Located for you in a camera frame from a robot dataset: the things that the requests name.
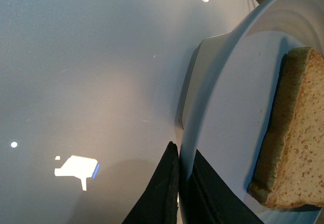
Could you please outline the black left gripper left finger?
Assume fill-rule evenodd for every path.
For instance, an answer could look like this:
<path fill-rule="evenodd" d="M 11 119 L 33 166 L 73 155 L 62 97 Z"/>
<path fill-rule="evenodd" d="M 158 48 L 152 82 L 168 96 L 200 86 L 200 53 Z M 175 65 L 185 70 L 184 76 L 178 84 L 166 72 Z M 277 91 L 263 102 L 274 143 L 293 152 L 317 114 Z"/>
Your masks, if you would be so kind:
<path fill-rule="evenodd" d="M 176 223 L 179 168 L 177 145 L 169 142 L 144 193 L 123 223 Z"/>

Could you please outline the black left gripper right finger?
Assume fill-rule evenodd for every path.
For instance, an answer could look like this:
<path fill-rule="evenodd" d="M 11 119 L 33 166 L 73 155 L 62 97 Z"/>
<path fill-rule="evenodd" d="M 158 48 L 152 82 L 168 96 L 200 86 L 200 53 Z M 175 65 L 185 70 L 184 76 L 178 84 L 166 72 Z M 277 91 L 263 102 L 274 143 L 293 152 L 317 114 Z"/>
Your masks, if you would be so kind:
<path fill-rule="evenodd" d="M 180 179 L 183 223 L 262 223 L 196 151 L 192 173 Z"/>

